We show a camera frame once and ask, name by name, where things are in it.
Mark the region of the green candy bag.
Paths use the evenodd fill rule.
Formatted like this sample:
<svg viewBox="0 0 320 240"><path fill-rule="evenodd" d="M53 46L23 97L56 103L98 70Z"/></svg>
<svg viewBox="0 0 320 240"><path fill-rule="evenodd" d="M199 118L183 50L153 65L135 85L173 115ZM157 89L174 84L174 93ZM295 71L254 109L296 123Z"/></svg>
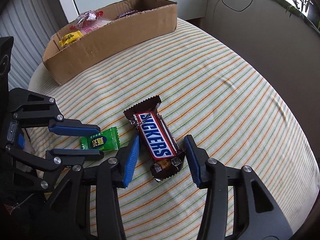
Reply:
<svg viewBox="0 0 320 240"><path fill-rule="evenodd" d="M117 127L111 127L98 134L83 137L80 140L83 150L112 151L120 148L120 140Z"/></svg>

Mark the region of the yellow candy bag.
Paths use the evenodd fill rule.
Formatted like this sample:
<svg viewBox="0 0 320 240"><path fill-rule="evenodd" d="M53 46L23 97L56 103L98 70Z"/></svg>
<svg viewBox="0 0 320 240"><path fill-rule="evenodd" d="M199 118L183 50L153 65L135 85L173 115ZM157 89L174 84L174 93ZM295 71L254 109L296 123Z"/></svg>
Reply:
<svg viewBox="0 0 320 240"><path fill-rule="evenodd" d="M61 47L66 47L69 44L75 42L76 40L78 40L79 38L83 37L83 34L81 33L81 31L77 30L74 31L72 33L68 33L65 36L63 36L61 38L61 40L59 41L59 44Z"/></svg>

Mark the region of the dried fruit bag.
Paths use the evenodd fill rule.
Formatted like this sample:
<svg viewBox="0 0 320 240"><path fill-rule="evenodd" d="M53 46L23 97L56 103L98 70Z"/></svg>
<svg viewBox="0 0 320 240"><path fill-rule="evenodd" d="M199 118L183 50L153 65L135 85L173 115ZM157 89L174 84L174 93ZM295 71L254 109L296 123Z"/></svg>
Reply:
<svg viewBox="0 0 320 240"><path fill-rule="evenodd" d="M138 13L139 11L138 10L131 10L131 11L127 11L127 12L124 12L124 13L121 13L119 14L116 19L120 19L120 18L124 18L124 17L127 17L127 16L131 16L133 14L136 14Z"/></svg>
<svg viewBox="0 0 320 240"><path fill-rule="evenodd" d="M87 27L90 27L93 23L97 22L100 18L102 18L104 12L89 10L81 13L69 27L70 30L83 30Z"/></svg>

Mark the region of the cardboard box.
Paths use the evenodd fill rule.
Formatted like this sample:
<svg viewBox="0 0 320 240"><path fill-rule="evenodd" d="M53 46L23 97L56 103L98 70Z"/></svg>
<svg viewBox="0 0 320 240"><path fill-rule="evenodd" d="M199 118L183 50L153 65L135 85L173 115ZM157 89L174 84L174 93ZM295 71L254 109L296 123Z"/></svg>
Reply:
<svg viewBox="0 0 320 240"><path fill-rule="evenodd" d="M116 19L131 10L139 12ZM177 2L170 0L123 0L98 11L103 11L103 18L111 22L63 48L61 38L76 31L69 29L71 22L48 42L42 62L59 85L118 52L172 33L177 27Z"/></svg>

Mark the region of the packaged sliced bread loaf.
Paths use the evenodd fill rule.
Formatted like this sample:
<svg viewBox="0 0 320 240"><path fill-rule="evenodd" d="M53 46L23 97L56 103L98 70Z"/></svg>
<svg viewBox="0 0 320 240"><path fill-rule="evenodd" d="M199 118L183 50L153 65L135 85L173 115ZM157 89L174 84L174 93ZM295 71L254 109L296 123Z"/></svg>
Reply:
<svg viewBox="0 0 320 240"><path fill-rule="evenodd" d="M92 23L90 26L85 27L84 29L80 30L82 35L86 35L87 33L90 33L96 29L99 29L105 25L107 25L108 23L110 23L110 20L106 20L106 19L98 19L96 20L94 23Z"/></svg>

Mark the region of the striped tablecloth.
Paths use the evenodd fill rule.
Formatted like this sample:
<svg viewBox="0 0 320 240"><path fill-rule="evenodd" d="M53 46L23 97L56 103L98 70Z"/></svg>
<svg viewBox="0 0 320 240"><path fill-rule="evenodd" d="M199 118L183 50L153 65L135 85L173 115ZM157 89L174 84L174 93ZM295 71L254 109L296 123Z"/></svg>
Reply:
<svg viewBox="0 0 320 240"><path fill-rule="evenodd" d="M184 20L173 33L113 55L63 86L40 64L28 89L54 97L66 118L102 131L116 126L121 146L133 132L123 111L159 95L159 113L180 147L191 134L224 165L253 168L293 233L317 199L318 164L285 101L238 54ZM187 161L156 182L142 146L132 182L118 190L127 239L196 239L206 190L193 183Z"/></svg>

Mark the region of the potted spider plant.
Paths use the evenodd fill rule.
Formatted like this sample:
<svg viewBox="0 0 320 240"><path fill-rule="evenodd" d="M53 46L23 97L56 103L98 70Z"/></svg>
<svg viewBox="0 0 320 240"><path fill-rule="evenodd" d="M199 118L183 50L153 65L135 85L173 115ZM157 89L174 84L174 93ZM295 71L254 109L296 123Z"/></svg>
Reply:
<svg viewBox="0 0 320 240"><path fill-rule="evenodd" d="M290 16L296 12L302 19L307 18L319 30L319 8L312 0L291 0L291 5L286 8Z"/></svg>

